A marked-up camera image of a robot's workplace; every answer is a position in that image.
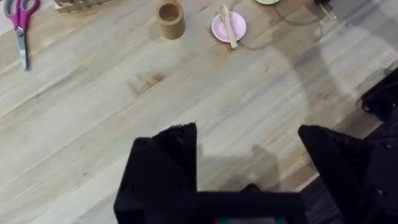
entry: pink scissors handle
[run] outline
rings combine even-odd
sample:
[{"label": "pink scissors handle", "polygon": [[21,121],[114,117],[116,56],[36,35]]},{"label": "pink scissors handle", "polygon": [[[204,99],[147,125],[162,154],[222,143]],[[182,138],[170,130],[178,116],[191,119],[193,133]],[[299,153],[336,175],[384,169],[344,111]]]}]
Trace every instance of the pink scissors handle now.
[{"label": "pink scissors handle", "polygon": [[19,26],[27,30],[31,15],[39,8],[40,0],[33,0],[33,6],[27,9],[28,0],[18,0],[19,4]]},{"label": "pink scissors handle", "polygon": [[40,0],[33,0],[33,5],[27,9],[29,0],[17,0],[15,13],[11,14],[11,7],[14,0],[6,0],[4,3],[4,13],[14,24],[14,29],[21,27],[27,30],[30,16],[39,8]]}]

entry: pink plate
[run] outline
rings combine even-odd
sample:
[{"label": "pink plate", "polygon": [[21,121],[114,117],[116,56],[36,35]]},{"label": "pink plate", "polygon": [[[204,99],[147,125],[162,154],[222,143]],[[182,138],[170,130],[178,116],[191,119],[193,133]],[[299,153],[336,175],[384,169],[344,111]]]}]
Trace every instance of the pink plate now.
[{"label": "pink plate", "polygon": [[[246,21],[241,15],[236,12],[229,12],[229,19],[231,19],[232,30],[236,36],[236,40],[242,39],[246,33]],[[214,36],[222,42],[229,43],[226,29],[220,15],[217,15],[211,23],[211,30]]]}]

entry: scissor blade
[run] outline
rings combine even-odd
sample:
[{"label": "scissor blade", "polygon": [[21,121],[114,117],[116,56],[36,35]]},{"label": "scissor blade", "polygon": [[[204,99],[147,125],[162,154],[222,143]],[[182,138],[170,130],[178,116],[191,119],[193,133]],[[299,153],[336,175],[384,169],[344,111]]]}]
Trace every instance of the scissor blade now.
[{"label": "scissor blade", "polygon": [[22,68],[27,70],[27,55],[26,55],[26,41],[25,41],[25,31],[20,27],[16,29],[17,39],[18,39],[18,47],[19,47],[19,58],[22,63]]}]

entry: cardboard tube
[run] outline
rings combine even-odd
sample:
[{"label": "cardboard tube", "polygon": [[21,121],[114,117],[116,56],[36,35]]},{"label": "cardboard tube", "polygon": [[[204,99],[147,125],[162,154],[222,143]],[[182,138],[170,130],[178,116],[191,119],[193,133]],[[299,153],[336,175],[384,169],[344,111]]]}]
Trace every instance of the cardboard tube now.
[{"label": "cardboard tube", "polygon": [[157,20],[167,39],[177,39],[185,31],[182,7],[175,1],[163,2],[157,8]]}]

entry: green plate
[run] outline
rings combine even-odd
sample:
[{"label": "green plate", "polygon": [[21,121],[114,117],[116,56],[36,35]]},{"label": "green plate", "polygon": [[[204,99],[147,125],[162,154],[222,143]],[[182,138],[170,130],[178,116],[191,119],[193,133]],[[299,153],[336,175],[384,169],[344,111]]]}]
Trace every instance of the green plate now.
[{"label": "green plate", "polygon": [[265,5],[271,5],[271,4],[276,4],[279,2],[279,0],[256,0],[260,4],[265,4]]}]

